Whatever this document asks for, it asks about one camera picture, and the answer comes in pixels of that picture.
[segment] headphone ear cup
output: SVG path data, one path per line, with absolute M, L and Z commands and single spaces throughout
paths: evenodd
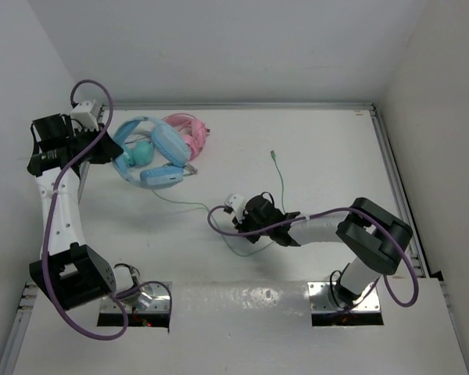
M 184 139 L 184 142 L 186 142 L 186 145 L 188 145 L 189 147 L 189 151 L 191 153 L 189 160 L 191 161 L 198 155 L 196 150 L 197 147 L 195 145 L 195 139 L 189 134 L 182 134 L 181 137 L 182 139 Z
M 178 166 L 161 166 L 151 170 L 143 170 L 139 174 L 145 188 L 158 190 L 179 184 L 184 179 L 184 171 Z
M 147 166 L 153 161 L 155 148 L 151 142 L 139 141 L 132 150 L 135 166 Z
M 122 159 L 124 160 L 127 168 L 131 168 L 135 166 L 135 161 L 134 161 L 134 156 L 132 155 L 132 150 L 127 145 L 123 145 L 122 149 L 124 150 L 124 153 L 122 154 Z
M 179 133 L 167 123 L 162 123 L 151 132 L 156 149 L 175 166 L 184 166 L 191 158 L 191 151 Z

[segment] blue headphones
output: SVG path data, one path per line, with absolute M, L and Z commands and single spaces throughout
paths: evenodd
M 133 149 L 130 149 L 125 141 L 141 121 L 155 124 L 153 130 L 146 132 L 146 137 L 150 138 L 150 141 L 139 141 Z M 124 153 L 113 161 L 113 166 L 124 180 L 134 186 L 151 190 L 170 188 L 180 183 L 184 176 L 196 173 L 196 170 L 187 164 L 191 152 L 184 139 L 168 123 L 156 117 L 136 117 L 126 121 L 118 128 L 113 140 L 124 150 Z M 129 172 L 129 168 L 147 166 L 151 163 L 155 148 L 170 163 L 143 170 L 139 173 L 139 180 L 136 180 Z

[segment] metal mounting plate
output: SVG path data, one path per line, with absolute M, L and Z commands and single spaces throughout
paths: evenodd
M 172 285 L 165 283 L 165 285 L 171 290 Z M 136 314 L 145 313 L 146 315 L 156 314 L 161 315 L 168 313 L 170 308 L 170 296 L 163 287 L 158 284 L 150 284 L 149 287 L 152 289 L 152 301 L 149 303 L 149 307 L 145 311 L 136 311 Z M 132 314 L 132 308 L 125 306 L 127 313 Z M 121 315 L 121 311 L 118 306 L 111 301 L 108 297 L 101 298 L 101 307 L 99 309 L 100 314 L 117 314 Z
M 357 300 L 358 302 L 361 302 L 364 295 L 370 290 L 370 288 L 371 284 L 363 291 L 363 294 Z M 310 296 L 310 308 L 312 314 L 329 314 L 337 311 L 335 303 L 331 300 L 330 283 L 326 281 L 312 281 L 307 283 L 307 290 Z M 377 288 L 374 289 L 359 306 L 352 309 L 351 312 L 357 314 L 380 313 L 381 304 L 378 300 Z

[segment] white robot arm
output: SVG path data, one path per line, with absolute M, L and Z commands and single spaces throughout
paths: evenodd
M 54 115 L 35 120 L 32 124 L 34 152 L 28 171 L 34 175 L 41 197 L 44 229 L 52 204 L 55 179 L 61 169 L 80 149 L 98 134 L 94 123 L 96 102 L 79 104 L 72 116 Z M 71 119 L 83 127 L 75 130 Z M 85 163 L 108 163 L 122 152 L 109 136 L 87 154 Z M 83 305 L 108 294 L 131 289 L 138 284 L 136 276 L 126 266 L 111 267 L 90 248 L 82 231 L 78 209 L 81 186 L 81 162 L 69 169 L 59 184 L 57 204 L 49 239 L 48 268 L 59 303 L 65 310 Z M 43 292 L 45 282 L 41 261 L 30 264 L 30 275 Z
M 402 258 L 395 245 L 379 229 L 367 231 L 371 223 L 358 214 L 336 213 L 283 224 L 297 216 L 306 215 L 300 212 L 284 214 L 271 201 L 264 198 L 263 194 L 248 201 L 241 195 L 232 194 L 224 202 L 224 211 L 234 213 L 234 227 L 239 235 L 242 234 L 252 243 L 261 236 L 268 236 L 281 246 L 302 246 L 312 242 L 345 243 L 356 254 L 356 258 L 345 266 L 336 285 L 331 287 L 336 308 L 353 306 L 370 283 L 381 275 L 393 275 L 396 272 Z M 374 219 L 403 251 L 406 250 L 413 237 L 408 224 L 366 198 L 357 198 L 350 208 Z M 269 226 L 273 228 L 263 233 L 249 233 Z

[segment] headphone headband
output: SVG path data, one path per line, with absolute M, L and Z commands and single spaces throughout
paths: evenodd
M 182 137 L 191 152 L 190 161 L 203 150 L 210 130 L 205 124 L 189 113 L 175 113 L 163 118 L 163 121 L 172 127 L 179 127 L 177 131 L 186 130 L 188 134 Z

